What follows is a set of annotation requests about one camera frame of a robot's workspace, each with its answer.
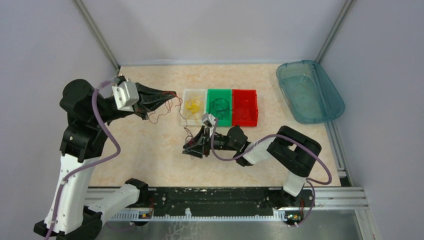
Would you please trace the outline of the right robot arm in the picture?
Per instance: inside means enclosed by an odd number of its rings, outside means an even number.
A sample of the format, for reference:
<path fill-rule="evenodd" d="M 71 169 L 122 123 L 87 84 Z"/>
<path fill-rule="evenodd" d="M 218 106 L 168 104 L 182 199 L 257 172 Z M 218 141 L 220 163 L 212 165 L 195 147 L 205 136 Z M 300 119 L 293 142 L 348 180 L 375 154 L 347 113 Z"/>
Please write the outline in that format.
<path fill-rule="evenodd" d="M 287 206 L 295 206 L 301 200 L 301 190 L 322 150 L 317 141 L 285 125 L 276 134 L 256 142 L 250 142 L 238 125 L 231 127 L 226 135 L 202 126 L 182 148 L 184 155 L 200 159 L 216 151 L 233 151 L 235 154 L 230 161 L 242 167 L 271 159 L 278 161 L 288 170 L 281 193 Z"/>

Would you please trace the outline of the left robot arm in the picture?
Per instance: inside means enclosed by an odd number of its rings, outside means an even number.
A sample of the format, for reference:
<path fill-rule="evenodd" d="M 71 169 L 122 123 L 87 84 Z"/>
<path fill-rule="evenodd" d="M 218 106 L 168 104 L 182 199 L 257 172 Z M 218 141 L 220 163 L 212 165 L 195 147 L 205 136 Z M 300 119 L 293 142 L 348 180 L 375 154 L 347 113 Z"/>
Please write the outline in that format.
<path fill-rule="evenodd" d="M 147 183 L 131 178 L 102 200 L 85 204 L 95 166 L 117 157 L 121 147 L 107 125 L 136 115 L 143 120 L 177 96 L 124 76 L 92 86 L 85 79 L 68 83 L 60 100 L 68 126 L 60 144 L 60 171 L 54 199 L 34 232 L 45 239 L 94 240 L 103 226 L 123 209 L 136 205 L 153 207 Z"/>

